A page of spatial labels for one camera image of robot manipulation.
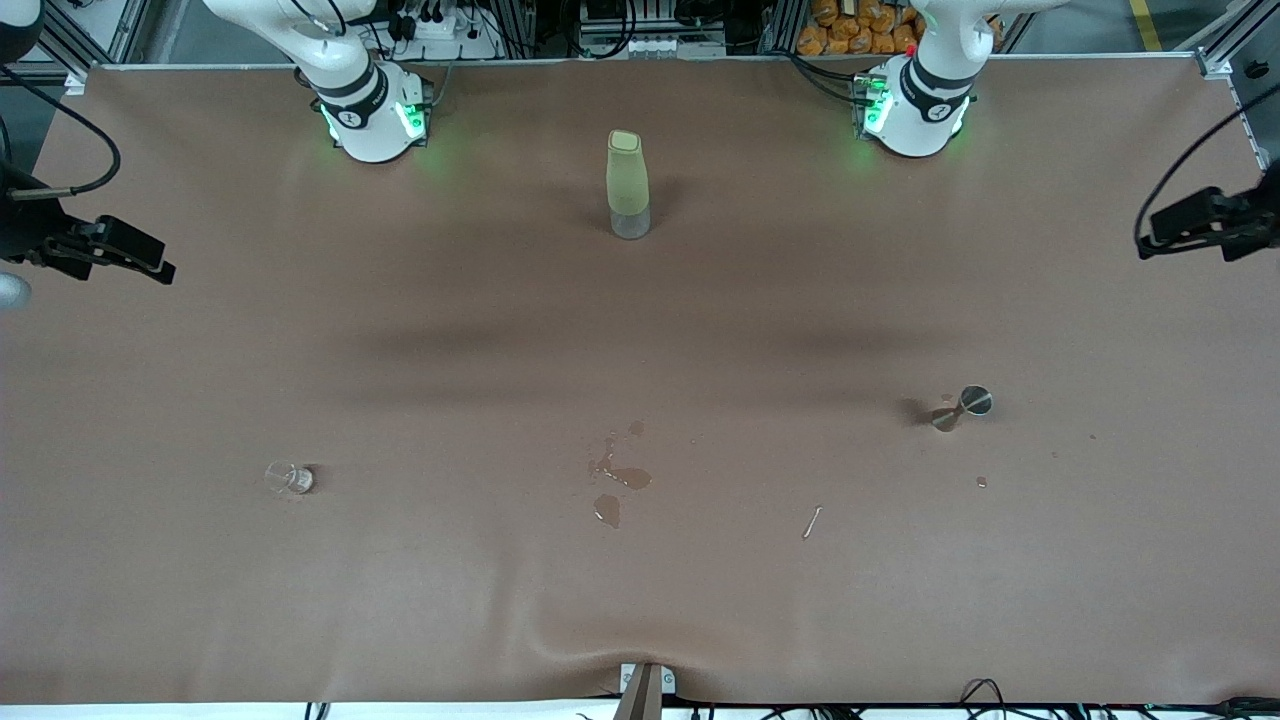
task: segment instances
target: pile of potatoes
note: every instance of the pile of potatoes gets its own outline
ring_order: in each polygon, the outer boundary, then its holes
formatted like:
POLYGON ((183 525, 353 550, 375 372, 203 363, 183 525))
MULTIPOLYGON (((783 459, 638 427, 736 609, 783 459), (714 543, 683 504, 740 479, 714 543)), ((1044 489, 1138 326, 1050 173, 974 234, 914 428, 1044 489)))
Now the pile of potatoes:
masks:
MULTIPOLYGON (((840 0, 812 0, 813 23, 800 31, 800 55, 856 55, 906 53, 924 36, 924 18, 915 8, 899 8, 879 0, 858 0, 858 14, 840 12, 840 0)), ((1000 20, 989 19, 1000 46, 1000 20)))

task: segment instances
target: brown leather tablecloth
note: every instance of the brown leather tablecloth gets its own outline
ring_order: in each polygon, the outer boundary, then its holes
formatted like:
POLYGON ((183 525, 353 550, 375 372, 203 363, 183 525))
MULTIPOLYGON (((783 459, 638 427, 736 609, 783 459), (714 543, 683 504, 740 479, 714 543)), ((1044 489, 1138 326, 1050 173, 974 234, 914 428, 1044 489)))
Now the brown leather tablecloth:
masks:
MULTIPOLYGON (((906 160, 785 63, 468 67, 367 167, 287 72, 93 73, 124 169, 65 205, 178 279, 18 269, 0 701, 599 694, 632 660, 739 702, 1280 693, 1277 256, 1130 241, 1228 86, 1001 60, 978 92, 906 160), (988 418, 919 424, 968 383, 988 418)), ((37 174, 105 163, 59 118, 37 174)), ((1160 205, 1257 178, 1233 126, 1160 205)))

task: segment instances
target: table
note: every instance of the table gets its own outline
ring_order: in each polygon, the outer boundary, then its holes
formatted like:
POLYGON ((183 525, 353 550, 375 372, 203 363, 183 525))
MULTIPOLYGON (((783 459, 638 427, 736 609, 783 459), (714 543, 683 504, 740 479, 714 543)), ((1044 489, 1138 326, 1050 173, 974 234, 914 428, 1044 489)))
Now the table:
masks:
MULTIPOLYGON (((466 67, 369 167, 288 72, 95 72, 125 164, 67 206, 178 278, 19 270, 0 701, 588 696, 634 660, 710 701, 1280 693, 1276 256, 1129 238, 1229 87, 1002 59, 978 91, 906 160, 785 63, 466 67), (989 416, 920 424, 969 383, 989 416)), ((59 118, 37 174, 105 160, 59 118)), ((1257 178, 1236 126, 1164 199, 1257 178)))

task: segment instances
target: metal jigger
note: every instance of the metal jigger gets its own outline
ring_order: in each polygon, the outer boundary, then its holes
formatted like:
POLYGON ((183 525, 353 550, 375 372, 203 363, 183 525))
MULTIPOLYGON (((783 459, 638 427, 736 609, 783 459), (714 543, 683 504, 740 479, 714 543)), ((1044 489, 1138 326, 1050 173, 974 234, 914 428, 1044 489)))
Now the metal jigger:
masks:
POLYGON ((991 396, 991 391, 982 386, 969 386, 960 391, 960 400, 956 401, 955 407, 933 413, 933 427, 950 433, 960 423, 960 418, 965 415, 980 418, 991 413, 993 404, 995 398, 991 396))

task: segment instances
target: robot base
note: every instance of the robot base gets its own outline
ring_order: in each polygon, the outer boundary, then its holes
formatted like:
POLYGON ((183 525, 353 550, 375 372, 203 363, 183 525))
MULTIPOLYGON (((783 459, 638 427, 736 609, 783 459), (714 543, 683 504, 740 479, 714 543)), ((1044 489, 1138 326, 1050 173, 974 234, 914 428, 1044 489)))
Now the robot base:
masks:
POLYGON ((385 163, 413 146, 425 146, 431 124, 434 86, 394 63, 378 63, 387 73, 387 100, 362 128, 348 128, 323 109, 334 147, 361 163, 385 163))
POLYGON ((874 137, 899 155, 924 158, 942 150, 960 132, 969 100, 954 113, 947 108, 951 117, 943 122, 925 120, 902 94, 902 67, 906 61, 906 55, 896 55, 867 72, 874 83, 854 82, 854 96, 870 101, 865 106, 854 106, 854 126, 860 137, 874 137))

